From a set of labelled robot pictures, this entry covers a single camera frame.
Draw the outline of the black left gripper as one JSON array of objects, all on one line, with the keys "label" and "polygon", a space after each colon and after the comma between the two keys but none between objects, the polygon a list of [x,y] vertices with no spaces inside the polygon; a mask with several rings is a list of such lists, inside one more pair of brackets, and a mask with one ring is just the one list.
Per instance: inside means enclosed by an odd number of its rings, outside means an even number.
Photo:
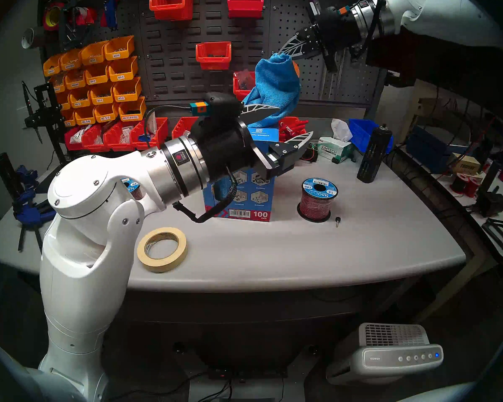
[{"label": "black left gripper", "polygon": [[267,157],[248,130],[250,124],[279,112],[279,107],[250,104],[242,106],[238,121],[222,125],[196,121],[191,127],[191,171],[196,174],[195,184],[215,182],[243,168],[255,168],[263,177],[277,177],[292,170],[307,150],[312,131],[283,143],[269,144]]}]

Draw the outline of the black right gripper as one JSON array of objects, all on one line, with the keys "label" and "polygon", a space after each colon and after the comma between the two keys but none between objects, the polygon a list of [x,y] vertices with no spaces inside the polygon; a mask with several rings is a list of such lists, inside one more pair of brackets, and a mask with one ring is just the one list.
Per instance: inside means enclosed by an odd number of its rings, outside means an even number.
[{"label": "black right gripper", "polygon": [[311,26],[296,32],[279,50],[279,55],[291,59],[311,59],[322,55],[330,73],[338,71],[336,54],[362,40],[352,8],[334,6],[319,10],[315,6],[307,9]]}]

